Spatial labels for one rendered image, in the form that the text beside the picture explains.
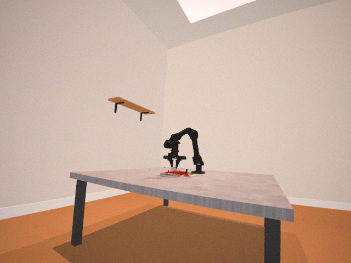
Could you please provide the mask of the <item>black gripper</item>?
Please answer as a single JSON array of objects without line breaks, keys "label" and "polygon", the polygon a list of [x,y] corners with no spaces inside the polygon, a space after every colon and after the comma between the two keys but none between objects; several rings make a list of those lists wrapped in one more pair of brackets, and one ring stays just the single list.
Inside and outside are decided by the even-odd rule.
[{"label": "black gripper", "polygon": [[[171,152],[177,152],[177,155],[178,155],[178,149],[172,149]],[[171,167],[173,167],[173,159],[177,159],[175,160],[176,161],[176,165],[175,165],[175,168],[177,169],[178,167],[178,164],[180,163],[181,160],[186,160],[186,157],[185,156],[177,156],[177,157],[174,157],[173,159],[172,158],[168,158],[168,156],[164,156],[163,159],[168,159],[169,162],[170,162],[170,165]]]}]

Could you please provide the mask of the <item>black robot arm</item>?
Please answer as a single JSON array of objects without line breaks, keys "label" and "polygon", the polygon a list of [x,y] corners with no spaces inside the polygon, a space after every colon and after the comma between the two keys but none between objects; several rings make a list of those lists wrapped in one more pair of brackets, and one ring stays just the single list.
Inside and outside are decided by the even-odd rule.
[{"label": "black robot arm", "polygon": [[[190,136],[190,139],[192,140],[192,143],[193,143],[193,150],[194,150],[193,162],[194,162],[194,165],[196,165],[195,172],[202,172],[202,166],[204,166],[204,162],[202,160],[202,157],[199,154],[199,148],[197,144],[198,132],[196,130],[191,128],[185,128],[179,133],[172,134],[170,139],[166,140],[165,143],[163,144],[164,148],[178,149],[178,145],[180,144],[179,140],[185,134],[188,134]],[[176,151],[168,153],[168,158],[174,158],[177,156],[178,155]]]}]

